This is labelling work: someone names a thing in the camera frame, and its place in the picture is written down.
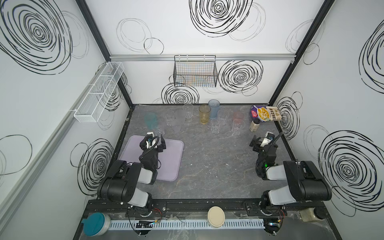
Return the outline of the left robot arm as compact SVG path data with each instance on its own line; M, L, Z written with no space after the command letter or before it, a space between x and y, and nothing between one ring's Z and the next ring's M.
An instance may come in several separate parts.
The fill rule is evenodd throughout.
M114 161L97 189L97 197L102 200L119 202L134 207L150 209L153 198L150 193L141 191L137 184L153 185L161 167L159 153L166 149L162 135L153 132L145 135L140 142L143 153L138 162Z

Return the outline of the teal plastic cup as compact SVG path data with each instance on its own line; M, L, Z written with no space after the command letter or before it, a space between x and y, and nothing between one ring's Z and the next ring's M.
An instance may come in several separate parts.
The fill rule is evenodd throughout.
M157 114L153 113L153 112L145 113L144 121L145 121L145 124L148 127L148 129L152 129L153 126L156 127L158 124Z

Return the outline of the clear faceted glass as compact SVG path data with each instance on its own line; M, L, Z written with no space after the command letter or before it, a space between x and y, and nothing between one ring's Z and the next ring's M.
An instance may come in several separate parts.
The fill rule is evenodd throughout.
M211 120L211 132L213 134L219 134L220 133L220 127L221 127L221 123L220 123L218 118Z

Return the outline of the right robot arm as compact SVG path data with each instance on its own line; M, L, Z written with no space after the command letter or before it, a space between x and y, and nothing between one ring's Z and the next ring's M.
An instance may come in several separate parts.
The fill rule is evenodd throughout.
M286 181L287 185L263 192L259 207L264 215L273 214L273 206L303 202L323 202L332 198L332 190L315 164L311 161L284 161L276 164L277 136L267 132L263 137L254 136L250 147L258 153L255 171L265 181Z

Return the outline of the blue plastic cup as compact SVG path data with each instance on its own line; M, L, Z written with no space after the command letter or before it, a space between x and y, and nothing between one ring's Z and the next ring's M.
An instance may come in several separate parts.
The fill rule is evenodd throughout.
M209 100L208 105L211 108L210 119L217 118L218 117L218 111L220 109L220 102L218 100L212 99L212 100Z

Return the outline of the yellow plastic cup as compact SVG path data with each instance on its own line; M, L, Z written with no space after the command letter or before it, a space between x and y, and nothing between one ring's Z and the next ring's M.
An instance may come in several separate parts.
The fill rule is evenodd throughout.
M210 120L211 107L209 105L201 105L199 107L200 123L205 125Z

